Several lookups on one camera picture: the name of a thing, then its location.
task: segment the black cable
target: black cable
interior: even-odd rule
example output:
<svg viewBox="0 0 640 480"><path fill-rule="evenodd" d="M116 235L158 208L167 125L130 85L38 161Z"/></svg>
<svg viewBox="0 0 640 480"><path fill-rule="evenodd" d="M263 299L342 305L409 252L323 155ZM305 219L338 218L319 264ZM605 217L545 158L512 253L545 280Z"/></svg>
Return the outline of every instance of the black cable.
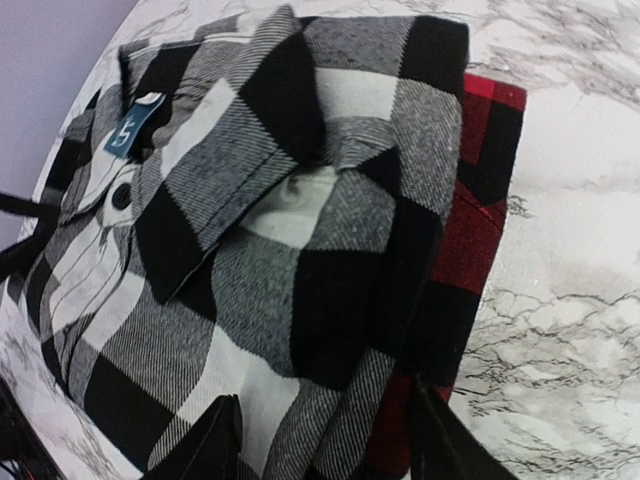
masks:
<svg viewBox="0 0 640 480"><path fill-rule="evenodd" d="M11 475L11 478L16 478L16 472L14 472L13 470L11 470L9 467L7 467L4 463L0 463L0 468L2 468L4 471L6 471L9 475Z"/></svg>

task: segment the size tag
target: size tag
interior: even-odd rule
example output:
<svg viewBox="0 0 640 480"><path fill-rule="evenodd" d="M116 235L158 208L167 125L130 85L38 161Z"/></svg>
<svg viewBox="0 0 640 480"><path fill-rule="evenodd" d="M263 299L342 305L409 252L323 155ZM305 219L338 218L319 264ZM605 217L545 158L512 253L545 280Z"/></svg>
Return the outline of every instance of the size tag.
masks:
<svg viewBox="0 0 640 480"><path fill-rule="evenodd" d="M138 98L129 113L120 121L104 149L120 158L127 158L140 129L153 115L166 95L164 93L148 93Z"/></svg>

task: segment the gray wall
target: gray wall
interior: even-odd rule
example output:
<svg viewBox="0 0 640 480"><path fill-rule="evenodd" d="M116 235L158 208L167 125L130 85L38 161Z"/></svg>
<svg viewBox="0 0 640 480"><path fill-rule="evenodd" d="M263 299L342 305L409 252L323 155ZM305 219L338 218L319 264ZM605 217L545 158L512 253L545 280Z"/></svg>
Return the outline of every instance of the gray wall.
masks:
<svg viewBox="0 0 640 480"><path fill-rule="evenodd" d="M0 0L0 191L28 197L56 132L136 0ZM0 213L0 250L20 222Z"/></svg>

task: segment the shirt button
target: shirt button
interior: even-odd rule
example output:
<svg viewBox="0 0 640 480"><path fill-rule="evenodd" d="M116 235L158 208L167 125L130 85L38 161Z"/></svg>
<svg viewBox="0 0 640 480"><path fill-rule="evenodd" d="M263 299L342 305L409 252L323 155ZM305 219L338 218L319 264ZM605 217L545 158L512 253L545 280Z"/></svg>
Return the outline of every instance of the shirt button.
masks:
<svg viewBox="0 0 640 480"><path fill-rule="evenodd" d="M123 183L113 192L111 203L118 210L124 210L131 204L131 185Z"/></svg>

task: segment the red fabric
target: red fabric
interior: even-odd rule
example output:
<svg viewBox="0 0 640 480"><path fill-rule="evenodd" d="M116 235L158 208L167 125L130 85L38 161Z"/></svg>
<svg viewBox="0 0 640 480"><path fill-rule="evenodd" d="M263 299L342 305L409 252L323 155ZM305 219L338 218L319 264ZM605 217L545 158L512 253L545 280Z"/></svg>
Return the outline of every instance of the red fabric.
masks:
<svg viewBox="0 0 640 480"><path fill-rule="evenodd" d="M413 333L423 338L408 339L407 349L413 351L407 352L404 362L401 359L385 390L365 455L365 464L375 468L379 478L399 478L409 469L405 416L413 375L424 372L445 401L451 396L455 373L502 236L525 101L526 92L520 88L465 75L458 178L425 289L425 295L434 291L446 291L447 295L424 302L416 319L424 323ZM466 308L461 308L459 304L464 302ZM453 312L455 321L443 317L442 312ZM434 353L435 348L423 348L429 341L440 342L436 343L438 354Z"/></svg>

